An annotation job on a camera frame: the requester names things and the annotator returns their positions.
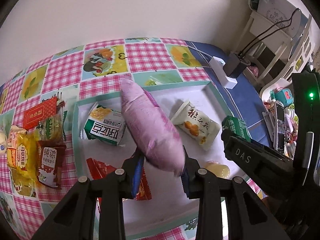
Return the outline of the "pink snack packet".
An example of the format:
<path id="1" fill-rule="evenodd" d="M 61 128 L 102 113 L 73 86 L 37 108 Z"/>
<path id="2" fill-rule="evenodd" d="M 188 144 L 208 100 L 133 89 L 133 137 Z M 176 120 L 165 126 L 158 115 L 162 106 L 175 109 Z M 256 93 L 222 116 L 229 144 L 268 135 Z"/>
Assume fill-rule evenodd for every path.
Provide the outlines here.
<path id="1" fill-rule="evenodd" d="M 180 134 L 153 96 L 135 82 L 123 79 L 120 98 L 122 116 L 146 160 L 180 176 L 185 164 Z"/>

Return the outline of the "red cracker packet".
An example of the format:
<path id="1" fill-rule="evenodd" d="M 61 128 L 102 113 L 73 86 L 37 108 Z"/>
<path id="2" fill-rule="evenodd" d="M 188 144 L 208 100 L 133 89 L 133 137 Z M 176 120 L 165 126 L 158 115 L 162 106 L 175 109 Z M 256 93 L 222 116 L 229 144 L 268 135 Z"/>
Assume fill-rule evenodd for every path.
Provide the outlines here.
<path id="1" fill-rule="evenodd" d="M 134 163 L 133 167 L 129 166 L 128 170 L 126 170 L 127 166 L 122 168 L 124 170 L 124 173 L 120 175 L 116 173 L 116 171 L 120 168 L 113 167 L 112 165 L 103 163 L 102 161 L 88 158 L 86 159 L 86 163 L 93 180 L 105 179 L 106 177 L 109 177 L 110 174 L 114 174 L 112 175 L 112 177 L 119 179 L 121 187 L 124 187 L 125 190 L 129 190 L 129 196 L 132 197 L 131 188 Z M 152 194 L 149 188 L 148 180 L 146 178 L 145 170 L 143 168 L 143 173 L 139 185 L 139 192 L 137 193 L 135 200 L 143 201 L 151 199 Z"/>

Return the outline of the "green white cracker packet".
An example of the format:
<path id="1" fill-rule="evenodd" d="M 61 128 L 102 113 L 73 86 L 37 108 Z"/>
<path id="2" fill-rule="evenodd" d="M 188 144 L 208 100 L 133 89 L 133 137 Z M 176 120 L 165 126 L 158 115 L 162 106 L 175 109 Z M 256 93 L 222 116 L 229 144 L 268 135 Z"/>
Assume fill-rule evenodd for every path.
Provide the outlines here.
<path id="1" fill-rule="evenodd" d="M 80 132 L 81 139 L 98 139 L 113 146 L 119 146 L 126 130 L 121 112 L 104 107 L 96 102 Z"/>

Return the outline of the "cream persimmon snack packet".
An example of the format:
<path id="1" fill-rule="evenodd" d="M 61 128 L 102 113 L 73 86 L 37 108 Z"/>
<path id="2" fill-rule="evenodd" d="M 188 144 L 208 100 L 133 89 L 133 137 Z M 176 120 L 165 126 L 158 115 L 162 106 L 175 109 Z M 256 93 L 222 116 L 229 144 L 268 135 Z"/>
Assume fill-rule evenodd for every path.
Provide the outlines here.
<path id="1" fill-rule="evenodd" d="M 192 137 L 205 151 L 209 150 L 221 127 L 189 100 L 171 118 L 171 122 Z"/>

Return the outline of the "red brown milk biscuit packet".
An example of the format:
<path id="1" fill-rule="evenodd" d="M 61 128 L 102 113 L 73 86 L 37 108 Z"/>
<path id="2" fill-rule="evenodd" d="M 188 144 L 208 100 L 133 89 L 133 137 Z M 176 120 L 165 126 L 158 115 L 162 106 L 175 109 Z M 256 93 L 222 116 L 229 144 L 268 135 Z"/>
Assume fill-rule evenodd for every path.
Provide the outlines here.
<path id="1" fill-rule="evenodd" d="M 62 165 L 66 145 L 52 141 L 38 141 L 39 157 L 36 176 L 38 181 L 49 188 L 61 189 Z"/>

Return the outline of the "red rectangular snack box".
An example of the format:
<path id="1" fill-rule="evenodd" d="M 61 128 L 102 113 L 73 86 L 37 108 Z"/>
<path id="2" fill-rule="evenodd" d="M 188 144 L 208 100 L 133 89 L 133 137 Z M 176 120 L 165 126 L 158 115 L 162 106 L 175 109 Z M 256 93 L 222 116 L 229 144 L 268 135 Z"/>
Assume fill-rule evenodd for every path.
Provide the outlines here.
<path id="1" fill-rule="evenodd" d="M 51 97 L 24 112 L 22 127 L 26 130 L 36 127 L 39 122 L 57 113 L 57 97 Z"/>

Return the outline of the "yellow soft bread packet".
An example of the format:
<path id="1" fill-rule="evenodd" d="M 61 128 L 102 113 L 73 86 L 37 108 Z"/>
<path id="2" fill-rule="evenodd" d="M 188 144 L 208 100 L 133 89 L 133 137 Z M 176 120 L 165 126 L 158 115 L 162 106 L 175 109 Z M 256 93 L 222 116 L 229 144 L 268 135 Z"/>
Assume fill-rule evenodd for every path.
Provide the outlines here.
<path id="1" fill-rule="evenodd" d="M 36 197 L 37 143 L 32 134 L 19 135 L 16 148 L 7 149 L 7 164 L 15 192 Z"/>

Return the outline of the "orange small cake packet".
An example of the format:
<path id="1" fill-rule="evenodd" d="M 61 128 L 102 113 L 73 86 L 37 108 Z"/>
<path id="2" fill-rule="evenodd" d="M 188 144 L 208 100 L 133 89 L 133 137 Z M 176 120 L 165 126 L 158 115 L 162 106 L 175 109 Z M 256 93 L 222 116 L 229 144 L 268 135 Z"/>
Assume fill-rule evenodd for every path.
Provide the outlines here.
<path id="1" fill-rule="evenodd" d="M 12 125 L 8 135 L 8 140 L 7 140 L 8 148 L 16 148 L 18 136 L 25 135 L 26 133 L 27 133 L 26 129 Z"/>

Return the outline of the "round pastry clear wrapper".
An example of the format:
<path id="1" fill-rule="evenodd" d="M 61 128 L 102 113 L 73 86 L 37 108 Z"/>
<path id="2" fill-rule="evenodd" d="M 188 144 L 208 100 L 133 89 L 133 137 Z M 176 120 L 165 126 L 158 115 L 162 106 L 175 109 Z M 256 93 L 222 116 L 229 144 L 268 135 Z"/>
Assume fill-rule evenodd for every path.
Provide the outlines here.
<path id="1" fill-rule="evenodd" d="M 7 135 L 5 132 L 0 131 L 0 155 L 5 155 L 7 152 Z"/>

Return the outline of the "pink checkered tablecloth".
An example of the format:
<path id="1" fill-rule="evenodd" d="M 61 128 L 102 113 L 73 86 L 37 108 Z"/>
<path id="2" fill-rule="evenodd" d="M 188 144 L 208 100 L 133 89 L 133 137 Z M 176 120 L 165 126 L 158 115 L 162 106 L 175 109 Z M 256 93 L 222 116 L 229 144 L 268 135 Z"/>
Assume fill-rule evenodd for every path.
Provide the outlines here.
<path id="1" fill-rule="evenodd" d="M 62 187 L 36 189 L 36 197 L 15 192 L 7 156 L 1 155 L 1 212 L 19 239 L 30 239 L 44 221 L 44 210 L 55 205 L 73 186 L 76 179 L 71 140 L 72 109 L 79 99 L 115 92 L 124 77 L 139 79 L 146 73 L 160 72 L 170 82 L 211 80 L 203 65 L 190 51 L 187 41 L 174 38 L 127 38 L 81 45 L 49 56 L 22 70 L 1 86 L 1 130 L 20 126 L 26 110 L 56 96 L 64 101 L 66 156 L 62 167 Z M 90 49 L 113 47 L 125 55 L 138 55 L 137 60 L 119 60 L 122 70 L 110 76 L 94 76 L 81 70 L 85 53 Z"/>

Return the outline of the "white tray green rim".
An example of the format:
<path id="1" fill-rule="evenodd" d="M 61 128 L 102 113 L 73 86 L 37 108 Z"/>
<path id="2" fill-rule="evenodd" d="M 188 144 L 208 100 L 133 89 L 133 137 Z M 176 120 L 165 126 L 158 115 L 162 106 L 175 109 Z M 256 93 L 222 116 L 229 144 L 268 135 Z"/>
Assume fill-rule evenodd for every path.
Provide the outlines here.
<path id="1" fill-rule="evenodd" d="M 230 109 L 217 88 L 210 81 L 181 82 L 146 88 L 150 99 L 155 101 L 167 118 L 174 116 L 182 103 L 189 101 L 196 109 L 220 124 L 231 114 Z M 126 129 L 118 146 L 97 139 L 82 139 L 81 131 L 93 105 L 98 103 L 112 110 L 121 109 L 120 93 L 114 92 L 78 101 L 74 106 L 72 142 L 78 176 L 91 174 L 86 160 L 93 158 L 105 164 L 120 168 L 137 148 L 135 131 Z M 147 126 L 144 133 L 154 143 L 146 151 L 144 170 L 151 190 L 150 200 L 126 200 L 123 205 L 125 236 L 127 239 L 151 236 L 174 228 L 196 217 L 199 202 L 190 200 L 183 191 L 180 174 L 184 158 L 189 156 L 204 166 L 208 161 L 227 165 L 231 177 L 244 177 L 244 171 L 235 162 L 227 160 L 224 145 L 217 136 L 208 149 L 178 129 L 173 138 L 163 129 L 164 119 L 154 114 L 144 114 L 142 123 Z"/>

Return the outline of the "black phone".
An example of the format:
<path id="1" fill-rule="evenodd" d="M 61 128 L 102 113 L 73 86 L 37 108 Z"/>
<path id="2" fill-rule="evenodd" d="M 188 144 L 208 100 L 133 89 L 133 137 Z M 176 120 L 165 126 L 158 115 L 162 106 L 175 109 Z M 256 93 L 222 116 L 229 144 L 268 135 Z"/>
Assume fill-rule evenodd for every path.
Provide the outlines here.
<path id="1" fill-rule="evenodd" d="M 284 107 L 280 102 L 274 103 L 274 149 L 281 154 L 285 150 L 285 113 Z"/>

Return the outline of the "white power strip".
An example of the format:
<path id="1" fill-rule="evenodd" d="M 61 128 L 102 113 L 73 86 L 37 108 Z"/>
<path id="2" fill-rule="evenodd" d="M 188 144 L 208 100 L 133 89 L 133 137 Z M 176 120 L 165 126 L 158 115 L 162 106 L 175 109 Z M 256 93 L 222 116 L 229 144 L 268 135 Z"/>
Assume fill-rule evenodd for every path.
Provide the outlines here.
<path id="1" fill-rule="evenodd" d="M 226 75 L 225 71 L 223 70 L 223 66 L 225 65 L 223 59 L 214 56 L 210 59 L 209 65 L 215 73 L 217 79 L 221 83 L 222 87 L 233 89 L 238 84 L 236 79 L 228 77 Z"/>

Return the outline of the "black power adapter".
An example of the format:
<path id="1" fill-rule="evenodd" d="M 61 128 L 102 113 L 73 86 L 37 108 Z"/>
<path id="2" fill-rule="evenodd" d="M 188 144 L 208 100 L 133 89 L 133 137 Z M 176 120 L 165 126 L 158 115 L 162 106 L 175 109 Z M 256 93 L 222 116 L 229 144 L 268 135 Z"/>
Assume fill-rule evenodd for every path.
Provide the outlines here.
<path id="1" fill-rule="evenodd" d="M 247 59 L 242 59 L 238 54 L 230 53 L 223 71 L 228 77 L 237 79 L 239 75 L 251 64 Z"/>

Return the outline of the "white wooden chair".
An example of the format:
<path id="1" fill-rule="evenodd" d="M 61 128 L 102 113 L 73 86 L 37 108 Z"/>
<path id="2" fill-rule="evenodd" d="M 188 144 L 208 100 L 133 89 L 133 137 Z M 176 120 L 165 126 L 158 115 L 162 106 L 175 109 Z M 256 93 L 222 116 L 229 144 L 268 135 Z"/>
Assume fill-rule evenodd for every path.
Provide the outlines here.
<path id="1" fill-rule="evenodd" d="M 259 90 L 259 96 L 263 101 L 270 98 L 271 91 L 289 86 L 292 83 L 292 74 L 300 73 L 310 59 L 315 46 L 311 37 L 311 23 L 312 16 L 309 16 L 302 34 L 295 43 L 291 36 L 284 30 L 272 26 L 273 23 L 263 15 L 254 10 L 251 12 L 233 50 L 237 52 L 241 50 L 240 43 L 247 33 L 257 38 L 258 44 L 251 49 L 246 58 L 258 65 L 259 75 L 255 77 L 248 69 L 244 70 L 244 74 Z M 274 57 L 266 67 L 263 67 L 258 62 L 258 57 L 265 48 L 272 51 Z"/>

